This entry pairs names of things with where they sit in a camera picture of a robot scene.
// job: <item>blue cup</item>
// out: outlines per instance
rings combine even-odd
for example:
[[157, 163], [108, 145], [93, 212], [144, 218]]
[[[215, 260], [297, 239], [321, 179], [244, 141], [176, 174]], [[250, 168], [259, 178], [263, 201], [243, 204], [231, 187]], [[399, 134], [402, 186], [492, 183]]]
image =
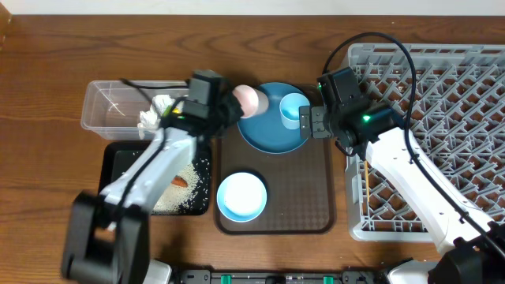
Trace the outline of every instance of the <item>blue cup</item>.
[[300, 128], [300, 107], [310, 106], [310, 102], [302, 94], [291, 93], [282, 98], [279, 105], [281, 121], [287, 129]]

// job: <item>blue bowl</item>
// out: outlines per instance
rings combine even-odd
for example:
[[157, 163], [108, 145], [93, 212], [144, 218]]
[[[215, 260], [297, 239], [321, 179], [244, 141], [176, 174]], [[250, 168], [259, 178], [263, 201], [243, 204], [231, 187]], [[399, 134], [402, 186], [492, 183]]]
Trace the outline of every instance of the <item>blue bowl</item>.
[[281, 121], [279, 105], [285, 95], [303, 94], [298, 88], [284, 83], [266, 83], [257, 88], [268, 97], [264, 114], [241, 119], [238, 130], [244, 140], [254, 148], [268, 154], [284, 154], [303, 145], [307, 139], [300, 137], [300, 129], [287, 129]]
[[257, 176], [236, 173], [219, 185], [216, 199], [225, 217], [234, 222], [248, 222], [265, 209], [267, 189]]

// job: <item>dish rack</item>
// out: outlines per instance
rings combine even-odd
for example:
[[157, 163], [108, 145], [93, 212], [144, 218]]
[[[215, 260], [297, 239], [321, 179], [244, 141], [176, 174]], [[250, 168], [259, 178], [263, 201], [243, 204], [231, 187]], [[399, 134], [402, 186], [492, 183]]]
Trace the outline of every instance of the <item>dish rack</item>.
[[[469, 200], [505, 222], [505, 46], [406, 44], [418, 79], [410, 128], [428, 157]], [[394, 44], [356, 43], [350, 66], [360, 88], [405, 115], [410, 74]], [[432, 241], [392, 184], [347, 158], [346, 203], [351, 236], [358, 241]]]

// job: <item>pink cup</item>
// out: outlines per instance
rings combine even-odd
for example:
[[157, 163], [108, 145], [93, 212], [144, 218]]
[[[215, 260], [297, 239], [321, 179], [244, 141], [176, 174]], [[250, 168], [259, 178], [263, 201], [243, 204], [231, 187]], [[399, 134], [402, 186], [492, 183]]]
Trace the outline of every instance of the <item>pink cup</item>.
[[268, 98], [262, 91], [247, 85], [237, 86], [232, 93], [237, 97], [244, 115], [242, 118], [251, 118], [262, 114], [268, 109]]

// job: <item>light blue cup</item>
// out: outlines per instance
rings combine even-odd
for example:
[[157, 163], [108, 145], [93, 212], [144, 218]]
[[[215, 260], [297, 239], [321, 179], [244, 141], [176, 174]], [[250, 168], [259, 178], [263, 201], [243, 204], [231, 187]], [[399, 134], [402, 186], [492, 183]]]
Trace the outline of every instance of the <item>light blue cup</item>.
[[255, 175], [232, 174], [219, 185], [217, 194], [221, 213], [234, 222], [248, 222], [258, 217], [267, 204], [267, 189]]
[[292, 93], [285, 95], [279, 104], [281, 121], [287, 129], [300, 128], [300, 107], [310, 106], [310, 102], [302, 94]]

